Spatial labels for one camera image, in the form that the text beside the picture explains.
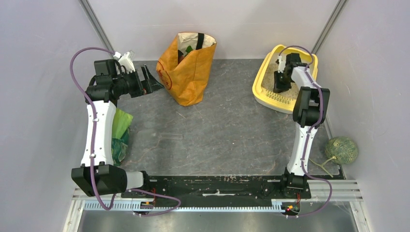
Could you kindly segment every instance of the printed logo on bag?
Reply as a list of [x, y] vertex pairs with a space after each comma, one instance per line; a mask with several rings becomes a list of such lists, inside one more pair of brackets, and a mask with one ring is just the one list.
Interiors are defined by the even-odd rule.
[[167, 88], [167, 90], [170, 90], [172, 87], [172, 80], [169, 77], [168, 73], [165, 70], [158, 70], [157, 73], [160, 76], [160, 79]]

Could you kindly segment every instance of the green object in bag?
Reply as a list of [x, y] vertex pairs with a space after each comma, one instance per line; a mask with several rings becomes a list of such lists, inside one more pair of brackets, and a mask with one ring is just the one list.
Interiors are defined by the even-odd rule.
[[185, 49], [185, 52], [186, 52], [187, 55], [188, 55], [191, 51], [193, 51], [193, 48], [191, 47], [191, 45], [189, 45], [189, 46], [187, 47], [187, 49]]
[[125, 158], [125, 152], [128, 147], [130, 129], [127, 129], [120, 139], [111, 139], [111, 154], [113, 156], [114, 166], [119, 166]]
[[130, 136], [130, 125], [133, 116], [117, 108], [113, 120], [113, 131], [111, 139], [111, 154], [114, 166], [119, 166], [125, 158]]
[[134, 116], [127, 114], [117, 108], [113, 120], [112, 137], [115, 139], [121, 139], [122, 135], [125, 133], [128, 127], [130, 127], [133, 118]]

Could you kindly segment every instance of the yellow litter box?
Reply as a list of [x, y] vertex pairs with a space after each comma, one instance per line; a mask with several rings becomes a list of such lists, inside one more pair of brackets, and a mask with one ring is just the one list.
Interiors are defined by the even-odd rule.
[[[253, 82], [252, 92], [253, 95], [255, 95], [256, 101], [260, 104], [283, 113], [291, 114], [296, 103], [297, 94], [299, 93], [297, 85], [292, 83], [292, 88], [282, 93], [274, 93], [272, 91], [273, 72], [278, 70], [276, 60], [278, 59], [279, 52], [285, 47], [286, 46], [280, 44], [266, 55]], [[302, 62], [310, 63], [312, 61], [309, 53], [293, 47], [286, 49], [282, 53], [282, 59], [285, 59], [289, 53], [299, 53]], [[315, 54], [313, 54], [313, 57], [315, 60], [313, 64], [310, 65], [310, 73], [312, 74], [312, 78], [316, 80], [318, 74], [318, 58]]]

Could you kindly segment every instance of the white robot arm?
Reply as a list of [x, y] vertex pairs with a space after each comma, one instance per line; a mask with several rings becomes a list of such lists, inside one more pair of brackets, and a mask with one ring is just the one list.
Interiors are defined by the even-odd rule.
[[[288, 54], [286, 65], [281, 57], [278, 57], [277, 62], [279, 70], [274, 73], [274, 92], [279, 93], [290, 89], [292, 81], [299, 87], [299, 94], [293, 109], [293, 120], [296, 122], [295, 142], [291, 159], [281, 179], [284, 192], [292, 195], [308, 189], [306, 172], [310, 149], [319, 125], [324, 122], [330, 91], [311, 79], [309, 67], [306, 63], [301, 62], [298, 53]], [[319, 88], [322, 92], [322, 101], [319, 97]], [[320, 104], [323, 108], [322, 120], [317, 124], [320, 119]]]
[[[131, 188], [150, 189], [144, 171], [130, 173], [113, 165], [112, 126], [117, 101], [121, 95], [139, 97], [159, 90], [163, 85], [151, 75], [145, 65], [141, 66], [145, 80], [140, 81], [129, 53], [123, 56], [115, 53], [113, 59], [95, 61], [94, 68], [96, 75], [91, 79], [85, 93], [95, 107], [96, 118], [94, 119], [92, 106], [87, 100], [87, 144], [80, 167], [72, 169], [71, 178], [88, 196], [95, 196], [91, 184], [92, 170], [100, 195], [122, 193]], [[90, 155], [93, 130], [94, 151]], [[94, 158], [93, 169], [90, 168], [91, 157]]]

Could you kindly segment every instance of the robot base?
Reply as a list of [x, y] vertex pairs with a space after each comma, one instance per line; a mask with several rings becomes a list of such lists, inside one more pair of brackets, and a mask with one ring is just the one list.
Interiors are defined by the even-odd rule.
[[285, 173], [280, 179], [280, 192], [286, 198], [297, 198], [300, 194], [302, 199], [310, 199], [310, 188], [306, 175], [299, 176], [294, 173], [289, 173], [288, 168], [285, 168]]

